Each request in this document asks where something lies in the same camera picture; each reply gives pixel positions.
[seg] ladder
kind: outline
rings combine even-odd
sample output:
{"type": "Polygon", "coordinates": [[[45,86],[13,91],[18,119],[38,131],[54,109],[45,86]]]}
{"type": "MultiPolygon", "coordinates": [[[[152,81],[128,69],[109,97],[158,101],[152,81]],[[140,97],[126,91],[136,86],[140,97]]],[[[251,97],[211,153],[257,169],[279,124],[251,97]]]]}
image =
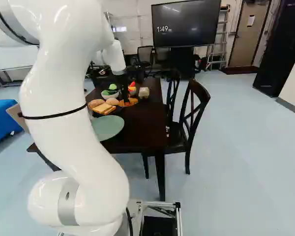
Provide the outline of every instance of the ladder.
{"type": "Polygon", "coordinates": [[[227,32],[227,22],[228,22],[228,14],[230,12],[231,5],[227,4],[226,6],[222,6],[220,8],[220,15],[224,15],[224,20],[219,21],[218,25],[223,25],[223,30],[221,32],[216,33],[216,37],[220,37],[220,40],[218,41],[217,38],[215,38],[215,43],[210,44],[207,46],[207,64],[206,69],[212,70],[213,64],[220,64],[219,68],[221,69],[222,66],[226,65],[226,49],[227,49],[227,38],[228,38],[228,32],[227,32]],[[214,49],[217,45],[221,45],[221,51],[216,52],[214,49]],[[220,56],[219,60],[214,60],[214,56],[220,56]]]}

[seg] dark wooden table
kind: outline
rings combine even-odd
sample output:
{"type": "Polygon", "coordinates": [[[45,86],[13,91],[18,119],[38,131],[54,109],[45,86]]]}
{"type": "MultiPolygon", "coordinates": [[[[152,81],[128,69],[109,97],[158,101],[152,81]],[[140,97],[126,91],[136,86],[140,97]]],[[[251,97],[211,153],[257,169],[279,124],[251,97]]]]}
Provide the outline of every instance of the dark wooden table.
{"type": "MultiPolygon", "coordinates": [[[[124,119],[124,128],[115,137],[101,142],[111,154],[117,153],[155,153],[158,188],[160,200],[165,201],[165,155],[166,141],[166,114],[163,106],[162,90],[159,78],[146,78],[142,87],[149,87],[150,96],[135,106],[123,108],[117,116],[124,119]]],[[[89,95],[86,101],[101,99],[102,89],[97,87],[89,95]]],[[[51,163],[32,144],[28,152],[36,152],[53,170],[59,168],[51,163]]]]}

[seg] television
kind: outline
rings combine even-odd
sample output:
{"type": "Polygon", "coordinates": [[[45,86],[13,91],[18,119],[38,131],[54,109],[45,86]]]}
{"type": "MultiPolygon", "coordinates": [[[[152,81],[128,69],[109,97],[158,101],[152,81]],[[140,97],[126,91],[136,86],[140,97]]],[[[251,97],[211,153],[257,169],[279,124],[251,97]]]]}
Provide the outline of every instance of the television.
{"type": "Polygon", "coordinates": [[[155,47],[215,43],[221,0],[188,0],[152,5],[155,47]]]}

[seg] white bowl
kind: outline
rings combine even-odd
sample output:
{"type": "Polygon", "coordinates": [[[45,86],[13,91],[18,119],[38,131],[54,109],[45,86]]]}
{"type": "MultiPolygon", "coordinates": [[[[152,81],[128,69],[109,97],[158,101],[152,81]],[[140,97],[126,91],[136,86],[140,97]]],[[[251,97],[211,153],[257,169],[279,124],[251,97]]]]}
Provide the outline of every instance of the white bowl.
{"type": "Polygon", "coordinates": [[[112,95],[103,95],[103,92],[101,92],[101,95],[102,95],[102,97],[103,97],[105,100],[107,100],[107,99],[109,99],[109,98],[118,98],[118,96],[119,96],[119,91],[116,92],[115,94],[112,94],[112,95]]]}

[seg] floor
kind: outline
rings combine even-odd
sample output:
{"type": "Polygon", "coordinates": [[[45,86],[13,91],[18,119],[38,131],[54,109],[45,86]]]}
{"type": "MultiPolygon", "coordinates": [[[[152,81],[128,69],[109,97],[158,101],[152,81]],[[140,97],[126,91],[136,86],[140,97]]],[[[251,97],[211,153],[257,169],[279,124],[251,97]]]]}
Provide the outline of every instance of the floor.
{"type": "MultiPolygon", "coordinates": [[[[181,201],[185,236],[295,236],[295,114],[254,90],[255,75],[199,74],[211,94],[191,153],[166,157],[167,202],[181,201]]],[[[92,83],[86,81],[90,91],[92,83]]],[[[175,120],[187,82],[179,86],[175,120]]],[[[166,95],[167,83],[162,83],[166,95]]],[[[17,99],[18,88],[0,89],[0,99],[17,99]]],[[[32,143],[19,134],[0,143],[0,236],[55,236],[26,210],[27,195],[50,170],[32,143]]],[[[126,171],[131,197],[158,197],[156,171],[144,176],[140,155],[116,156],[126,171]]]]}

